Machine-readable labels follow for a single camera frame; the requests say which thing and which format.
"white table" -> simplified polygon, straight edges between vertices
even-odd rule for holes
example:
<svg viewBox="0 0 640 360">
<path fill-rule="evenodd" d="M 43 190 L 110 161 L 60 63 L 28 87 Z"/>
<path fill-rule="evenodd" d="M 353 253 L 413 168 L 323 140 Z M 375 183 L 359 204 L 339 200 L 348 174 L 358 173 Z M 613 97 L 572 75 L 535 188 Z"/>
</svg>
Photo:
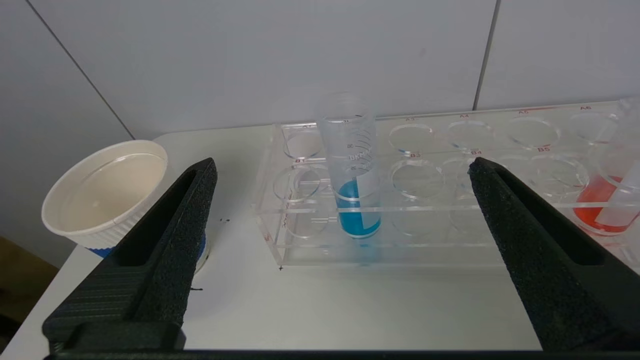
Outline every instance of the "white table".
<svg viewBox="0 0 640 360">
<path fill-rule="evenodd" d="M 540 349 L 506 270 L 435 274 L 290 266 L 279 271 L 250 209 L 268 140 L 268 126 L 156 139 L 178 174 L 209 156 L 218 168 L 207 224 L 212 251 L 193 280 L 193 287 L 203 290 L 189 296 L 182 326 L 186 348 Z M 76 247 L 2 359 L 48 354 L 42 322 L 99 261 Z"/>
</svg>

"red liquid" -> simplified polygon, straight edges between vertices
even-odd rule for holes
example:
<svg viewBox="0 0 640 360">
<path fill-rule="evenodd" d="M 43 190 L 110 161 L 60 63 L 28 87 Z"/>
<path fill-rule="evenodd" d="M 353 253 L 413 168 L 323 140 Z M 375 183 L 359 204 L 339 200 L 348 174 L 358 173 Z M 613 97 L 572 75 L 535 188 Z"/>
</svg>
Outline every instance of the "red liquid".
<svg viewBox="0 0 640 360">
<path fill-rule="evenodd" d="M 618 176 L 612 176 L 616 182 L 621 182 L 622 178 Z M 589 185 L 578 196 L 577 202 L 607 202 L 611 195 L 616 191 L 617 187 L 606 181 L 602 176 L 593 176 Z M 624 230 L 633 224 L 633 220 L 629 224 L 624 226 L 609 226 L 596 222 L 596 218 L 602 211 L 602 208 L 575 208 L 573 212 L 582 220 L 585 224 L 591 226 L 594 229 L 606 231 L 608 233 L 622 233 Z"/>
</svg>

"plastic measuring cylinder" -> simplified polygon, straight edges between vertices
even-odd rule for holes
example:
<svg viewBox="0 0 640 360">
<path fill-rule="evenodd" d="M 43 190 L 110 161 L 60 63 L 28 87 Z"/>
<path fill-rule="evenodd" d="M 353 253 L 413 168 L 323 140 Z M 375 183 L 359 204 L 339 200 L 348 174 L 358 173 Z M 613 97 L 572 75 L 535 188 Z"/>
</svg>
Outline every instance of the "plastic measuring cylinder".
<svg viewBox="0 0 640 360">
<path fill-rule="evenodd" d="M 362 100 L 349 92 L 326 95 L 316 108 L 316 123 L 340 224 L 352 238 L 367 238 L 380 227 L 380 184 L 376 162 L 376 123 Z"/>
</svg>

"white wall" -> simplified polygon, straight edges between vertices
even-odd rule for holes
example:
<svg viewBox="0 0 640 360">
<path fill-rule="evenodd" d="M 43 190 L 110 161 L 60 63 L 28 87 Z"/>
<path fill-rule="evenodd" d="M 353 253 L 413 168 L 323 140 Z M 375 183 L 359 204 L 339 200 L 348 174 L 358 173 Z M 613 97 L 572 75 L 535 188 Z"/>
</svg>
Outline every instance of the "white wall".
<svg viewBox="0 0 640 360">
<path fill-rule="evenodd" d="M 74 163 L 130 140 L 24 0 L 0 1 L 0 236 L 55 266 L 75 246 L 40 221 Z"/>
<path fill-rule="evenodd" d="M 470 110 L 495 1 L 33 4 L 134 136 L 153 138 L 307 120 L 330 90 L 382 115 Z"/>
<path fill-rule="evenodd" d="M 505 0 L 479 109 L 640 94 L 640 1 Z"/>
</svg>

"test tube rack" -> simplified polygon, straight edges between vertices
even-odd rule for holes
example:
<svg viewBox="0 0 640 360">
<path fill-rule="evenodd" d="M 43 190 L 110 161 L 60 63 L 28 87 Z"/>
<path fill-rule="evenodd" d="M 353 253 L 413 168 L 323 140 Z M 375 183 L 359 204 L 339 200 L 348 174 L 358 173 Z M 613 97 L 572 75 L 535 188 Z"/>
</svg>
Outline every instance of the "test tube rack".
<svg viewBox="0 0 640 360">
<path fill-rule="evenodd" d="M 504 165 L 584 226 L 574 208 L 620 205 L 577 202 L 615 130 L 616 109 L 616 102 L 596 102 L 377 118 L 381 205 L 360 209 L 337 209 L 316 124 L 275 124 L 253 210 L 280 266 L 502 267 L 468 164 L 482 156 Z M 380 212 L 380 229 L 368 239 L 350 238 L 339 211 Z M 640 266 L 636 228 L 613 237 L 590 234 Z"/>
</svg>

